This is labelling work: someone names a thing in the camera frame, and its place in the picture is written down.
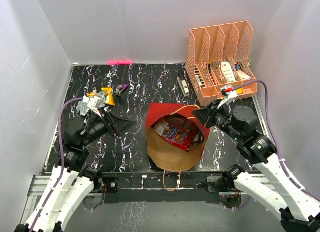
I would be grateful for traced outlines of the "yellow snack packet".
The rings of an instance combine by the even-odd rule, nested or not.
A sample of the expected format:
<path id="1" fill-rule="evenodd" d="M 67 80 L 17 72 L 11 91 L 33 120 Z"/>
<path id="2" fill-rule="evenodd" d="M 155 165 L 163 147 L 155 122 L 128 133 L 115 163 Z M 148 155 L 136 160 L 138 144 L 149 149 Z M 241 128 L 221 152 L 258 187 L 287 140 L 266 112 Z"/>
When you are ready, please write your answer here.
<path id="1" fill-rule="evenodd" d="M 93 92 L 91 92 L 91 93 L 88 93 L 87 94 L 87 97 L 89 97 L 89 98 L 92 98 L 92 97 L 95 97 L 95 96 L 97 96 L 97 90 L 94 90 Z"/>
<path id="2" fill-rule="evenodd" d="M 104 103 L 106 105 L 115 106 L 116 104 L 115 104 L 115 100 L 114 100 L 114 97 L 113 97 L 113 89 L 110 88 L 110 87 L 103 87 L 101 90 L 105 94 Z"/>

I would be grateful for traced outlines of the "purple M&M's packet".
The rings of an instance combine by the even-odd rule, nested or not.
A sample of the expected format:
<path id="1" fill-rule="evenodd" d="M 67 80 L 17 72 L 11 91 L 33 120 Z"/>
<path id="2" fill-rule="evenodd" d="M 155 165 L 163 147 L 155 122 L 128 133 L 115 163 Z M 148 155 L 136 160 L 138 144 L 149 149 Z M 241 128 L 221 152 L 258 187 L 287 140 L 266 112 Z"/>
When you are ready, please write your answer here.
<path id="1" fill-rule="evenodd" d="M 114 90 L 114 95 L 120 96 L 124 93 L 124 91 L 128 88 L 128 84 L 119 84 L 115 90 Z"/>

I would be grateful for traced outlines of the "red brown paper bag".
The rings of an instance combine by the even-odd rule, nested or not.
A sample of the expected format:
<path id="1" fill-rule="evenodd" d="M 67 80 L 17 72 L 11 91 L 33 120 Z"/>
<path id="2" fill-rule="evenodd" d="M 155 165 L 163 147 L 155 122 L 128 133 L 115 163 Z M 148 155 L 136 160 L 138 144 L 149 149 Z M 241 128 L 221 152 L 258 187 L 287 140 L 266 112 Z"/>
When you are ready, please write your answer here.
<path id="1" fill-rule="evenodd" d="M 210 129 L 205 128 L 197 118 L 192 115 L 192 111 L 199 109 L 198 105 L 182 105 L 169 103 L 151 103 L 146 117 L 146 141 L 147 153 L 155 165 L 163 169 L 162 183 L 167 191 L 174 191 L 180 187 L 181 174 L 190 170 L 201 161 L 205 144 L 209 138 Z M 184 151 L 168 143 L 153 128 L 153 125 L 166 115 L 180 114 L 191 119 L 199 128 L 199 140 L 191 144 L 189 151 Z M 178 172 L 176 187 L 166 186 L 166 172 Z"/>

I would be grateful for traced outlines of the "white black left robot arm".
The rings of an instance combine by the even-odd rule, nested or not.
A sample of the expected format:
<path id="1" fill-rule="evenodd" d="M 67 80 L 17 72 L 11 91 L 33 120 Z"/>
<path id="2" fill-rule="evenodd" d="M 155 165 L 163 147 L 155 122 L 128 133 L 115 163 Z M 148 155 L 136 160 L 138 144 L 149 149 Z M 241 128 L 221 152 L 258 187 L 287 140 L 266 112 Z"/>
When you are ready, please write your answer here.
<path id="1" fill-rule="evenodd" d="M 91 192 L 105 190 L 102 172 L 85 166 L 87 146 L 104 135 L 120 137 L 136 122 L 113 115 L 109 110 L 69 119 L 63 129 L 60 160 L 54 165 L 49 182 L 25 223 L 17 232 L 63 232 L 85 197 Z"/>

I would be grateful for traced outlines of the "red snack packet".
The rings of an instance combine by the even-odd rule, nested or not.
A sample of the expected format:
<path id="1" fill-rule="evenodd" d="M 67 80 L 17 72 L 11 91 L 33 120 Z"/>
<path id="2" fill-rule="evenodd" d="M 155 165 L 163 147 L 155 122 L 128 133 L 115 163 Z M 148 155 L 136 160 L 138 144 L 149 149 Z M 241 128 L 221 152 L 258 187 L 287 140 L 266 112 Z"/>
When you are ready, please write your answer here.
<path id="1" fill-rule="evenodd" d="M 168 143 L 189 151 L 191 144 L 199 140 L 200 131 L 195 122 L 180 114 L 166 115 L 154 125 L 154 131 Z"/>

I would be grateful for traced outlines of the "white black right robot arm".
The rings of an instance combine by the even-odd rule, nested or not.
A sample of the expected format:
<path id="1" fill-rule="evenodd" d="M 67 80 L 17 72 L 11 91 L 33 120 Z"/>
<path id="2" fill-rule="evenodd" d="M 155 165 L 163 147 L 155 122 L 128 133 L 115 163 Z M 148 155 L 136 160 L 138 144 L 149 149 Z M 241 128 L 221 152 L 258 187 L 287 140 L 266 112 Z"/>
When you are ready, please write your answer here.
<path id="1" fill-rule="evenodd" d="M 247 106 L 232 112 L 220 101 L 192 112 L 206 128 L 217 126 L 236 141 L 240 154 L 253 164 L 273 185 L 273 189 L 254 179 L 241 166 L 234 164 L 209 187 L 220 186 L 247 193 L 265 206 L 287 232 L 317 232 L 320 229 L 320 202 L 310 196 L 284 170 L 274 143 L 258 130 L 259 118 Z"/>

